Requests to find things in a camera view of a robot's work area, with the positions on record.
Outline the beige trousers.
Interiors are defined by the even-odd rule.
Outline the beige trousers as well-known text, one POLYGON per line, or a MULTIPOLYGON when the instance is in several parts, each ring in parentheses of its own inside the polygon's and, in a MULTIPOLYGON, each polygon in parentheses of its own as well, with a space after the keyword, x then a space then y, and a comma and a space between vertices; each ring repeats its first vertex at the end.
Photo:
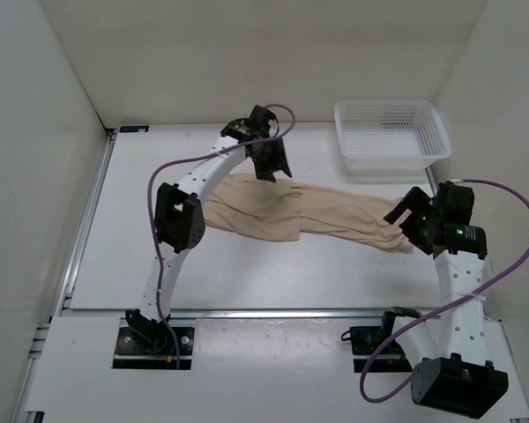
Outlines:
POLYGON ((203 203, 205 223, 262 241, 298 241, 302 233, 323 234, 382 251, 414 247, 384 216, 398 204, 313 184, 251 174, 229 174, 203 203))

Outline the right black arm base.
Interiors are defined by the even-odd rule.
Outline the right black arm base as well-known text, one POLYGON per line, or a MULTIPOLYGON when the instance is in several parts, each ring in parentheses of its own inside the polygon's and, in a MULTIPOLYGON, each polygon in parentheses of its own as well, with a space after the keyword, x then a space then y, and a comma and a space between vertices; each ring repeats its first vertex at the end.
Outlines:
MULTIPOLYGON (((410 308, 392 307, 383 313, 378 326, 352 326, 340 336, 342 342, 349 342, 354 356, 354 372, 359 374, 364 369, 372 353, 387 339, 394 329, 398 317, 418 318, 421 314, 410 308)), ((370 373, 408 373, 412 367, 404 350, 396 341, 386 346, 371 365, 370 373)))

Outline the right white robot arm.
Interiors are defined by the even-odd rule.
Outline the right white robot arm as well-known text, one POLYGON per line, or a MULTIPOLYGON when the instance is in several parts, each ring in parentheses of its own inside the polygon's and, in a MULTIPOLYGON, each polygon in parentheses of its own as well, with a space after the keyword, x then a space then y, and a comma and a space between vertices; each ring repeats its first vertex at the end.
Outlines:
POLYGON ((509 379, 495 368, 488 349, 484 298, 487 236, 470 223, 473 190, 445 182, 430 197, 413 187, 385 216, 436 268, 443 311, 439 336, 425 323, 408 329, 390 322, 378 331, 388 352, 402 350, 412 366, 410 392, 420 406, 469 419, 482 418, 507 392, 509 379))

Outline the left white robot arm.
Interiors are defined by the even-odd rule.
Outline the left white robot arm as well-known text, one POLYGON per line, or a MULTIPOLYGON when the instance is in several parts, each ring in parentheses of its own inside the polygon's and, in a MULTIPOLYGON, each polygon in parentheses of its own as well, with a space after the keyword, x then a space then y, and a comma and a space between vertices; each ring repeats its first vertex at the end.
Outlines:
POLYGON ((175 340, 170 301, 186 256, 205 234, 203 202, 230 172, 250 159, 258 180, 275 182, 281 172, 290 177, 283 142, 294 127, 279 127, 275 108, 256 105, 250 115, 237 118, 220 131, 206 155, 170 161, 156 168, 147 185, 147 213, 154 246, 154 271, 137 308, 125 312, 132 338, 147 352, 156 353, 175 340))

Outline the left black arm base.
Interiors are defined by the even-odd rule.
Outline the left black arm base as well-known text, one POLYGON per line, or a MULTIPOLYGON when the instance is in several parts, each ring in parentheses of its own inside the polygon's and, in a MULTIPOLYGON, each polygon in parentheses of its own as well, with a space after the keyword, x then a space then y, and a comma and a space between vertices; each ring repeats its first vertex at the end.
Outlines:
POLYGON ((165 326, 153 342, 142 339, 126 323, 121 323, 112 359, 113 369, 191 370, 195 344, 194 326, 175 326, 178 346, 165 326))

